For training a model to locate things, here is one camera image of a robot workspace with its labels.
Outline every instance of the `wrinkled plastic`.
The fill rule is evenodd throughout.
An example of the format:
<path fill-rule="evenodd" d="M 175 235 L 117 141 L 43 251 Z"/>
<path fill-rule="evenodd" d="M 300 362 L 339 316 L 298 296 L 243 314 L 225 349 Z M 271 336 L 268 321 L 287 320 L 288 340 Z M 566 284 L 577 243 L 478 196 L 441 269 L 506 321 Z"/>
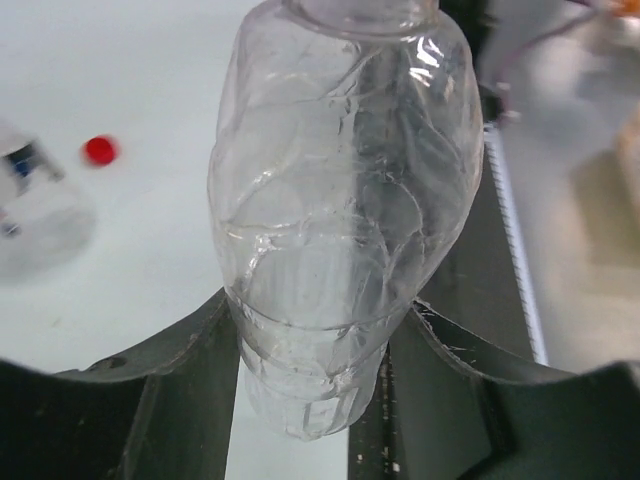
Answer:
<path fill-rule="evenodd" d="M 466 40 L 435 1 L 270 0 L 245 18 L 210 174 L 249 397 L 304 440 L 371 400 L 457 239 L 483 149 Z"/>

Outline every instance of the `gray surface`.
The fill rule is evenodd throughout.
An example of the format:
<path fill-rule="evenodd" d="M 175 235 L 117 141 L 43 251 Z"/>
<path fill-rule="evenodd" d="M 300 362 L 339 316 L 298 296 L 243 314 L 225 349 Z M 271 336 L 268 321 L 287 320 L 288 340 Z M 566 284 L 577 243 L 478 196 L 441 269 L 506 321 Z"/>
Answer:
<path fill-rule="evenodd" d="M 483 76 L 581 8 L 500 2 Z M 575 372 L 640 358 L 640 229 L 611 152 L 640 100 L 640 54 L 607 38 L 594 21 L 524 57 L 509 75 L 521 119 L 503 132 L 549 364 Z"/>

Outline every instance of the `red bottle cap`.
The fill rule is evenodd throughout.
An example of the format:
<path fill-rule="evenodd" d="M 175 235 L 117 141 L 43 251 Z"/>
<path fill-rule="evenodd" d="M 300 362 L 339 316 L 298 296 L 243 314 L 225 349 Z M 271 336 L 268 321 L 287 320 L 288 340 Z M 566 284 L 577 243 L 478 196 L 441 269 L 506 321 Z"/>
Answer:
<path fill-rule="evenodd" d="M 113 138 L 100 135 L 84 144 L 85 157 L 93 165 L 109 165 L 118 156 L 118 148 Z"/>

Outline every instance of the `crushed plastic bottle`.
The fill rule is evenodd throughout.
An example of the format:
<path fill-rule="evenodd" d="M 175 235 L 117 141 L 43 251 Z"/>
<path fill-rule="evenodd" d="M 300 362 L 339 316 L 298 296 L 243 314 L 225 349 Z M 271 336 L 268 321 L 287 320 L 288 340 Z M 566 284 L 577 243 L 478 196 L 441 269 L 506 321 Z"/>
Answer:
<path fill-rule="evenodd" d="M 0 120 L 0 282 L 74 258 L 95 226 L 91 201 L 33 138 Z"/>
<path fill-rule="evenodd" d="M 483 122 L 436 0 L 268 0 L 238 33 L 209 172 L 255 410 L 313 440 L 355 422 L 387 342 L 457 239 Z"/>

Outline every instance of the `white floor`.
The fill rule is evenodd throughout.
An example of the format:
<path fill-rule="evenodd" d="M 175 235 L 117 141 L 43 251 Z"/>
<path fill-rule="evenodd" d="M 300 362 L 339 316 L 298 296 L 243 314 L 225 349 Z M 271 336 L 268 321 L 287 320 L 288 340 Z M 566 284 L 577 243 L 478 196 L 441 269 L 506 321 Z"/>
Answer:
<path fill-rule="evenodd" d="M 206 174 L 233 37 L 256 0 L 0 0 L 0 117 L 33 132 L 96 203 L 77 261 L 0 285 L 0 357 L 83 369 L 195 310 L 222 285 Z M 112 134 L 122 156 L 87 167 Z M 238 390 L 229 480 L 346 478 L 347 434 L 272 434 Z"/>

